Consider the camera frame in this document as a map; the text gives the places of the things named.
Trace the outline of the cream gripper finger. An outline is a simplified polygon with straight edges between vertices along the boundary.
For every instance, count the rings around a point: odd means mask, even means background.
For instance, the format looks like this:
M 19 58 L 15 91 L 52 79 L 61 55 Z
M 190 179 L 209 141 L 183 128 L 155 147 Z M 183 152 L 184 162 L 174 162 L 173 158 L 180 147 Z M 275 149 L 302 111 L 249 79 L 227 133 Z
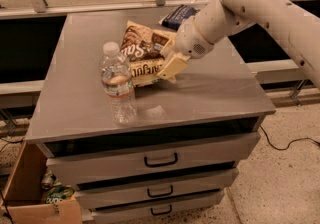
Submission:
M 169 55 L 169 53 L 173 50 L 174 46 L 175 46 L 175 40 L 174 39 L 169 40 L 160 51 L 161 56 L 166 58 Z
M 171 83 L 176 82 L 175 76 L 188 67 L 188 60 L 174 55 L 157 73 L 157 76 Z

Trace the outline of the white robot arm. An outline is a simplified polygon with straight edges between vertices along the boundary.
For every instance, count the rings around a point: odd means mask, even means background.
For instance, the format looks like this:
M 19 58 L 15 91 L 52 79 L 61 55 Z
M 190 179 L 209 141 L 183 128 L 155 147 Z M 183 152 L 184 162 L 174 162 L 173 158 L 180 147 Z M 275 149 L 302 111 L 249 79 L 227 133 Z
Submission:
M 320 88 L 320 19 L 290 0 L 212 0 L 184 20 L 161 54 L 158 76 L 169 79 L 199 59 L 223 38 L 256 23 L 286 52 L 312 83 Z

